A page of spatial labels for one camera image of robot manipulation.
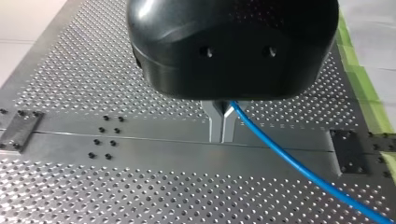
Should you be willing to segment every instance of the metal clamp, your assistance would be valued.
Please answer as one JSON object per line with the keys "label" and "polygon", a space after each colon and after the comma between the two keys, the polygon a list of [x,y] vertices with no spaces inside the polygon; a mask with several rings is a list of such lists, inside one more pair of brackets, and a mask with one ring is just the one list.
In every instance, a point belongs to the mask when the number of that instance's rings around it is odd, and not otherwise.
{"label": "metal clamp", "polygon": [[[245,110],[248,102],[238,102]],[[236,115],[229,102],[224,101],[201,101],[202,109],[209,116],[209,142],[225,143],[233,141]]]}
{"label": "metal clamp", "polygon": [[21,153],[42,117],[38,111],[18,110],[0,137],[0,153]]}

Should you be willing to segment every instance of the blue hose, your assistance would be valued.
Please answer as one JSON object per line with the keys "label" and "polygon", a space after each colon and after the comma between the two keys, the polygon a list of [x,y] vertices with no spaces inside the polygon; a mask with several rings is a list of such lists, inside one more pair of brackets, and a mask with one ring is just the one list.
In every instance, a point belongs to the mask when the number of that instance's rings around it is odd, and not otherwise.
{"label": "blue hose", "polygon": [[231,106],[239,115],[239,117],[244,121],[244,123],[249,127],[251,131],[253,131],[269,148],[271,148],[278,156],[280,156],[283,160],[288,162],[292,167],[298,170],[301,174],[303,174],[306,178],[314,182],[316,185],[321,187],[322,189],[329,192],[332,196],[337,198],[343,203],[346,203],[353,208],[361,211],[364,215],[369,217],[371,220],[377,223],[393,223],[387,217],[383,217],[374,210],[365,206],[362,203],[354,200],[353,198],[347,196],[342,191],[333,187],[325,180],[321,179],[319,176],[315,175],[308,168],[303,166],[297,160],[295,160],[289,153],[287,153],[282,147],[280,147],[276,142],[274,142],[268,135],[266,135],[259,127],[257,127],[253,121],[251,121],[248,116],[244,113],[244,111],[239,107],[238,103],[235,101],[231,101]]}

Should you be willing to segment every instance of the metal mounting plate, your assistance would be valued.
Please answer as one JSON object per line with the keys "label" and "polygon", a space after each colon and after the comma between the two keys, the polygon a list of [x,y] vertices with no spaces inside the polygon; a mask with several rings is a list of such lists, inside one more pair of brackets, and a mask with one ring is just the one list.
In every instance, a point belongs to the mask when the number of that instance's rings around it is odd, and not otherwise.
{"label": "metal mounting plate", "polygon": [[18,111],[0,137],[0,153],[22,153],[30,134],[43,117],[37,111]]}
{"label": "metal mounting plate", "polygon": [[332,145],[342,174],[367,175],[368,165],[358,134],[352,131],[330,130]]}

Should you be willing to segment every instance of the perforated metal plate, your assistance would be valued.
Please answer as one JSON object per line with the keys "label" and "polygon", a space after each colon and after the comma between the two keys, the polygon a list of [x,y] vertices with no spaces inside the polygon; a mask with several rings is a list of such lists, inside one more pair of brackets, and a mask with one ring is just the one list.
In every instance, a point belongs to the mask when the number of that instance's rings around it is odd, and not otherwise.
{"label": "perforated metal plate", "polygon": [[[199,104],[163,97],[142,79],[124,25],[125,2],[68,1],[0,90],[0,106],[9,111],[0,116],[0,128],[7,127],[18,108],[47,112],[22,155],[0,155],[0,221],[370,222],[267,148],[203,144],[208,122]],[[394,185],[382,177],[387,168],[375,163],[377,156],[368,158],[369,177],[339,177],[324,132],[289,130],[364,126],[359,109],[348,101],[354,97],[338,57],[333,49],[324,76],[300,98],[268,103],[279,106],[252,102],[249,115],[272,129],[270,134],[308,168],[395,218]],[[338,106],[326,103],[333,99]],[[118,122],[118,116],[125,121]],[[106,132],[99,133],[99,127]],[[113,133],[114,128],[121,133]],[[298,141],[302,136],[315,141],[299,146],[305,142]],[[242,125],[235,140],[258,145]]]}
{"label": "perforated metal plate", "polygon": [[[6,223],[371,223],[269,149],[131,139],[121,139],[120,147],[111,148],[91,145],[91,140],[35,133],[22,156],[1,155],[0,219]],[[88,159],[89,151],[97,155],[95,160]],[[106,160],[105,153],[111,153],[113,160]],[[394,185],[391,178],[378,175],[385,165],[376,164],[375,157],[366,158],[371,179],[344,178],[338,176],[331,152],[289,153],[359,201],[395,217]]]}
{"label": "perforated metal plate", "polygon": [[[0,219],[26,223],[371,223],[311,182],[0,161]],[[389,213],[381,186],[340,188]]]}
{"label": "perforated metal plate", "polygon": [[[43,62],[31,71],[32,79],[15,105],[51,113],[206,121],[198,102],[169,99],[143,79],[129,43],[125,3],[86,1]],[[345,83],[342,65],[331,53],[321,78],[301,96],[252,102],[247,112],[269,127],[356,127],[358,108],[351,105],[352,93]]]}

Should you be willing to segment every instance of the metal bracket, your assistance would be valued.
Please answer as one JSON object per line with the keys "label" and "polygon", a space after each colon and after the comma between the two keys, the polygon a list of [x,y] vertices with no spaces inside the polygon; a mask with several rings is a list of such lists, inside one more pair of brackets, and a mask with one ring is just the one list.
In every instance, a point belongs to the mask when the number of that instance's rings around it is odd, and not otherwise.
{"label": "metal bracket", "polygon": [[344,130],[330,130],[330,135],[341,174],[367,175],[367,161],[359,136]]}
{"label": "metal bracket", "polygon": [[[243,110],[248,106],[248,102],[238,103]],[[221,101],[201,101],[201,106],[209,116],[209,142],[232,142],[238,116],[229,103]]]}
{"label": "metal bracket", "polygon": [[29,136],[43,117],[38,111],[18,110],[0,137],[0,153],[22,153]]}

